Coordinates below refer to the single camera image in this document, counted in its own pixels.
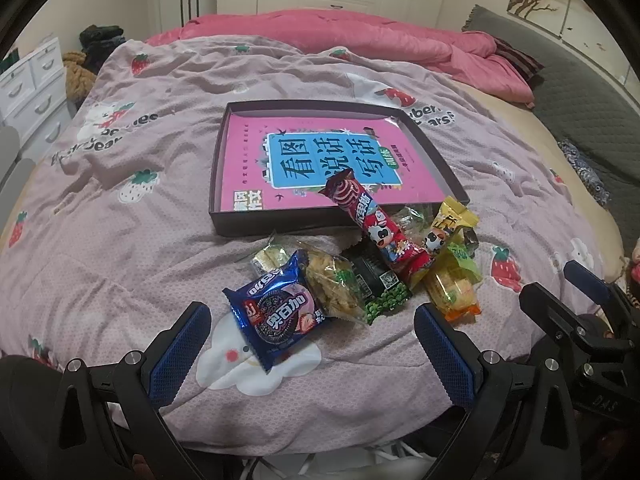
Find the orange cracker packet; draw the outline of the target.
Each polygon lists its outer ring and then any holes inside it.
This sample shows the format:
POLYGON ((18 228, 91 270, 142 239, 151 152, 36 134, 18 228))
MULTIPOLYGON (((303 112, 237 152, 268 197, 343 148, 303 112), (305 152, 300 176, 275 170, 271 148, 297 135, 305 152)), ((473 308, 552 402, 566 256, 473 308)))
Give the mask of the orange cracker packet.
POLYGON ((432 304, 449 323, 482 313, 468 271, 441 266, 427 274, 424 286, 432 304))

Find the green milk candy bag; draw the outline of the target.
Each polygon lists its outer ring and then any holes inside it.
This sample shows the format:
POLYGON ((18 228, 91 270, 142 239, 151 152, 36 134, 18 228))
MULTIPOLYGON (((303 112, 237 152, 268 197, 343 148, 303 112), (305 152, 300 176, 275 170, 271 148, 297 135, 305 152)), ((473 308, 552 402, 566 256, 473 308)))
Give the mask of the green milk candy bag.
POLYGON ((450 273, 459 278, 466 278, 472 285, 482 281, 480 269, 464 245, 450 243, 446 247, 445 256, 447 257, 446 267, 450 273))

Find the small dark candy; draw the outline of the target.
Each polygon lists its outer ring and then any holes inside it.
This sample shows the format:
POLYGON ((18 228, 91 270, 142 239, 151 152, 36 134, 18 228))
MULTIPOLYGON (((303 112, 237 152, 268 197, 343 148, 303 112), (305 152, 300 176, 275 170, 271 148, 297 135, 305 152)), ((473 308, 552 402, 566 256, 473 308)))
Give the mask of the small dark candy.
POLYGON ((477 248, 478 246, 480 246, 480 242, 478 241, 478 237, 475 231, 472 228, 463 228, 462 236, 463 245, 466 249, 466 252, 468 253, 470 258, 474 258, 477 248))

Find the red cow wafer bar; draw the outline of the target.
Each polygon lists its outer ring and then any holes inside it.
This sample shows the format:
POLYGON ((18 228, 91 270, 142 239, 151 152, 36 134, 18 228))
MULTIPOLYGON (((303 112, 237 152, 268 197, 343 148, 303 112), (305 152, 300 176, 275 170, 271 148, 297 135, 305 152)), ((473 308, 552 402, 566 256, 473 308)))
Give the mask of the red cow wafer bar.
POLYGON ((410 289, 427 274, 434 258, 404 233, 347 168, 329 177, 320 193, 333 200, 375 244, 384 261, 410 289))

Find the black green pea packet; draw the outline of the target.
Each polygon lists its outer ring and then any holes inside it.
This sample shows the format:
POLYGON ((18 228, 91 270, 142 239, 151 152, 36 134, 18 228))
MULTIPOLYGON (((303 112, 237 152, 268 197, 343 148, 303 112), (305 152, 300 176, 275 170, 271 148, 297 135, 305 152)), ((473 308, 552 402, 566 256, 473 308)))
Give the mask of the black green pea packet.
POLYGON ((381 252, 363 238, 341 252, 351 265, 360 287, 364 318, 371 325, 382 315, 402 307, 411 297, 407 285, 384 261, 381 252))

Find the blue Oreo cookie packet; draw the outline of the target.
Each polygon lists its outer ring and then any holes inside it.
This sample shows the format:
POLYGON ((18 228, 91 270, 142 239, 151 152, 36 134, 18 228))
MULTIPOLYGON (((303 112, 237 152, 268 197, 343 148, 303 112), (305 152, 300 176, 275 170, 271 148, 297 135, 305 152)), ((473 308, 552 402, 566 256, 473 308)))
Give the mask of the blue Oreo cookie packet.
POLYGON ((299 249, 284 266, 239 289, 224 290, 235 321, 265 372, 326 322, 323 304, 305 275, 308 263, 308 252, 299 249))

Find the yellow cow snack packet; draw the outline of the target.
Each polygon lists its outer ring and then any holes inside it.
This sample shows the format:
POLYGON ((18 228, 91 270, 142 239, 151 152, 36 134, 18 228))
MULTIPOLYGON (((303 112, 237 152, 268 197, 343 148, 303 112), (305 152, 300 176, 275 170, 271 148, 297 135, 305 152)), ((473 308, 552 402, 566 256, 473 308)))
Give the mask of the yellow cow snack packet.
POLYGON ((446 197, 439 206, 430 228, 424 236, 426 252, 437 257, 461 230, 474 229, 480 219, 455 198, 446 197))

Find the clear red candy packet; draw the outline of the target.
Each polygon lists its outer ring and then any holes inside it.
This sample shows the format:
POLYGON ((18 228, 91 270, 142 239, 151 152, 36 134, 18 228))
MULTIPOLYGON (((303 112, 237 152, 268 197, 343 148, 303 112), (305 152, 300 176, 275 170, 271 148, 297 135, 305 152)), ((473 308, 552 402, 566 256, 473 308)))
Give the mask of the clear red candy packet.
POLYGON ((405 236, 416 244, 422 244, 435 218, 433 205, 412 205, 402 207, 392 214, 392 219, 405 236))

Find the clear pastry snack bag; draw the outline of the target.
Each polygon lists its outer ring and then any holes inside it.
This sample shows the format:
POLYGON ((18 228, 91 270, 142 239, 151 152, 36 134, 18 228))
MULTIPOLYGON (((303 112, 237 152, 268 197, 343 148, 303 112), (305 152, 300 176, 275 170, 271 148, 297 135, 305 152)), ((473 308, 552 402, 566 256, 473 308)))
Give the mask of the clear pastry snack bag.
POLYGON ((305 278, 324 313, 330 318, 363 323, 366 312, 352 265, 310 245, 303 245, 305 278))

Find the clear biscuit packet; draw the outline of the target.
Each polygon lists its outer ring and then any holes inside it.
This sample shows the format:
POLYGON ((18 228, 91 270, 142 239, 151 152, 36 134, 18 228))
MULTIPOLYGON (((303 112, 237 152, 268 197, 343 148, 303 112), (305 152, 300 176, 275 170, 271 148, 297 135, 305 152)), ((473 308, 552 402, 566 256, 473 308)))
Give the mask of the clear biscuit packet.
POLYGON ((250 267, 256 276, 263 276, 280 269, 288 263, 291 254, 280 243, 280 237, 273 232, 266 244, 250 257, 250 267))

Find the striped dark pillow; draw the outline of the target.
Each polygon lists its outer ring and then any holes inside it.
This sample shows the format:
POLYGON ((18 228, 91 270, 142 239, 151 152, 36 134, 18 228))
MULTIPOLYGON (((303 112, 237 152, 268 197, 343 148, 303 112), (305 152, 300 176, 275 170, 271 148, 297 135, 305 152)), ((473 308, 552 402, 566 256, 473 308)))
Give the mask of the striped dark pillow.
POLYGON ((544 64, 536 58, 515 49, 502 39, 495 37, 495 43, 496 55, 505 58, 526 82, 531 81, 544 69, 544 64))

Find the pink children's book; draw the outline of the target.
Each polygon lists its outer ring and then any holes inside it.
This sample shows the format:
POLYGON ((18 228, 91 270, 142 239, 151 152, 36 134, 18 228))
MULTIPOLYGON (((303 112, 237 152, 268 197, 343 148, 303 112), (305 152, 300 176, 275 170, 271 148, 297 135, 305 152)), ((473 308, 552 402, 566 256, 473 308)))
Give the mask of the pink children's book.
POLYGON ((450 191, 416 136, 393 117, 229 117, 221 212, 329 207, 319 191, 350 168, 381 205, 438 203, 450 191))

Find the dark shallow box tray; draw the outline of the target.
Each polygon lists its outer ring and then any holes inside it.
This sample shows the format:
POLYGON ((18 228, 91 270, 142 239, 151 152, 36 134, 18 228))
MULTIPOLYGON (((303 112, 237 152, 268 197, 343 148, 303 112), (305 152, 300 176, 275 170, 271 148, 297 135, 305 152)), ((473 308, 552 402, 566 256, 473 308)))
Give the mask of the dark shallow box tray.
POLYGON ((222 115, 210 174, 208 211, 225 237, 347 226, 321 194, 329 177, 352 169, 390 214, 469 195, 410 112, 322 100, 231 102, 222 115))

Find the pink quilt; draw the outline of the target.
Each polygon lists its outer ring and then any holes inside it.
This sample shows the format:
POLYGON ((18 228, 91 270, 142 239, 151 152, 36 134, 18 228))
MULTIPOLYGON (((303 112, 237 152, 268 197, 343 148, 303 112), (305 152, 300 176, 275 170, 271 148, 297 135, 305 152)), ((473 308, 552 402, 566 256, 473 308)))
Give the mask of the pink quilt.
POLYGON ((498 53, 487 32, 452 32, 345 10, 282 10, 255 15, 208 14, 148 40, 162 46, 177 40, 235 35, 261 36, 320 53, 344 47, 353 54, 420 65, 449 75, 481 92, 533 106, 532 88, 498 53))

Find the white drawer cabinet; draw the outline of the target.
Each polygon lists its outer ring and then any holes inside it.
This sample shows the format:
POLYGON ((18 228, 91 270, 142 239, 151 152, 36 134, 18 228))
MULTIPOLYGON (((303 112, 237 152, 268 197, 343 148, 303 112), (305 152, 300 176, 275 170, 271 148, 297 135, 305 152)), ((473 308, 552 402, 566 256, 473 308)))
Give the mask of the white drawer cabinet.
POLYGON ((60 42, 53 38, 1 75, 1 125, 17 131, 21 158, 38 164, 71 120, 66 68, 60 42))

